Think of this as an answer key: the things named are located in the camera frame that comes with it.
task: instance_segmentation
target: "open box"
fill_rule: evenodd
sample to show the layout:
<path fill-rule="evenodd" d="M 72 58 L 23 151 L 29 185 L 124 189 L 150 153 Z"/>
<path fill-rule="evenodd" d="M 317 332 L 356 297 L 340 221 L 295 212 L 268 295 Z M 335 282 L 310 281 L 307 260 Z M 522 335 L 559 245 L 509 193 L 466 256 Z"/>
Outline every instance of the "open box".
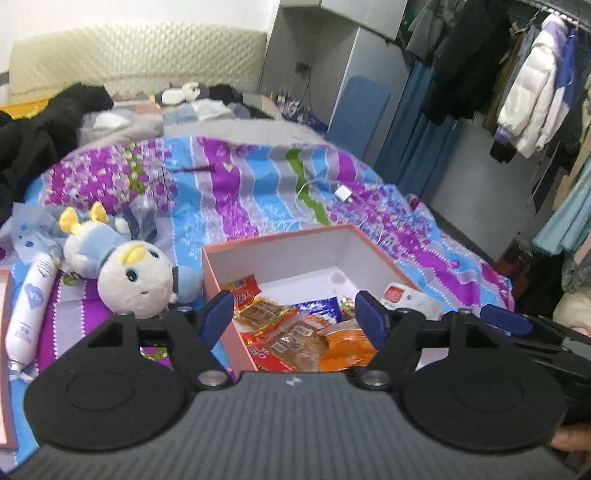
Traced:
<path fill-rule="evenodd" d="M 355 225 L 280 233 L 203 247 L 203 283 L 209 300 L 225 285 L 254 274 L 262 296 L 292 305 L 329 297 L 380 299 L 392 282 L 418 287 Z M 222 345 L 236 375 L 256 366 L 232 322 Z"/>

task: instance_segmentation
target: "white power adapter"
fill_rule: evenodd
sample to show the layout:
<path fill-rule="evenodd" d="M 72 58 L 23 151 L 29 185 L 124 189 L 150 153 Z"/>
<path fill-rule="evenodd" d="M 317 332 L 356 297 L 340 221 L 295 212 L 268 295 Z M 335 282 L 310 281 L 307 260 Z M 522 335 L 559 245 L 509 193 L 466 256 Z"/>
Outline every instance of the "white power adapter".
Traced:
<path fill-rule="evenodd" d="M 339 188 L 335 190 L 335 197 L 343 203 L 350 202 L 352 195 L 351 189 L 345 185 L 339 185 Z"/>

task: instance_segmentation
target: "pink box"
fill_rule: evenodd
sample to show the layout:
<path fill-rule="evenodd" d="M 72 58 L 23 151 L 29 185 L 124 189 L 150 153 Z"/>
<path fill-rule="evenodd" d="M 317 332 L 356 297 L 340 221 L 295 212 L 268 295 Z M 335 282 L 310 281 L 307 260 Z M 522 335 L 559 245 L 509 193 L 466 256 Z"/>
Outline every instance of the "pink box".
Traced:
<path fill-rule="evenodd" d="M 286 305 L 329 297 L 354 298 L 368 290 L 380 299 L 392 282 L 419 288 L 355 225 L 234 240 L 203 247 L 206 299 L 225 285 L 254 274 L 262 296 Z M 221 341 L 236 375 L 256 370 L 232 322 Z"/>
<path fill-rule="evenodd" d="M 12 274 L 9 268 L 0 268 L 0 448 L 15 450 L 17 437 L 12 422 L 8 354 L 4 339 L 10 322 L 12 300 Z"/>

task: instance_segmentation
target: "power outlet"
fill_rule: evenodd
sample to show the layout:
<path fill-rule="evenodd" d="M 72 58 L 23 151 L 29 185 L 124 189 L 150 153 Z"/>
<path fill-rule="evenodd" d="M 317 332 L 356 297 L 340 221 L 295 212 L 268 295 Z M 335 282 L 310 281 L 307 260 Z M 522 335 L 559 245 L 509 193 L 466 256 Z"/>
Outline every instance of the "power outlet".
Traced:
<path fill-rule="evenodd" d="M 310 65 L 308 65 L 307 63 L 301 63 L 298 62 L 295 64 L 295 72 L 296 73 L 308 73 L 310 71 Z"/>

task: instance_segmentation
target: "white puffer jacket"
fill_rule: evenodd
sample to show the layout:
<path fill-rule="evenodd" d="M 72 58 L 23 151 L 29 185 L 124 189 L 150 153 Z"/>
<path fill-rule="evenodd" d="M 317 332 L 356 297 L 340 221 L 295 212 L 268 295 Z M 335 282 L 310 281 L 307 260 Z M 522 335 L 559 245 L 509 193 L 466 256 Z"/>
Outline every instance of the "white puffer jacket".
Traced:
<path fill-rule="evenodd" d="M 561 18 L 549 15 L 534 40 L 498 117 L 499 135 L 529 158 L 554 97 L 554 80 L 562 60 L 567 27 Z"/>

